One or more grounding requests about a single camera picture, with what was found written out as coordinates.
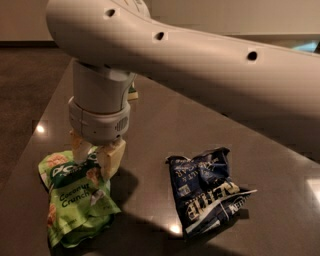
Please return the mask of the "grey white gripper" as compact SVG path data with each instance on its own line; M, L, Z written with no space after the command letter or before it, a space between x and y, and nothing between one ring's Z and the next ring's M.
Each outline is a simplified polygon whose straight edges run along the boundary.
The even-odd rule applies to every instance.
M104 145L96 155L105 181L116 174L125 152L126 142L118 137L129 127L128 91L135 77L131 72L73 61L73 96L68 103L73 160L81 164L92 144Z

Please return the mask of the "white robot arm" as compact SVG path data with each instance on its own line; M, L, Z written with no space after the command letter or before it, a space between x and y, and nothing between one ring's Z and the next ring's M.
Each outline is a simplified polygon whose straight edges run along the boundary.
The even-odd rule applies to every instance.
M82 161L125 133L135 76L152 79L312 160L320 157L320 58L173 27L143 0L49 0L55 43L74 59L70 123Z

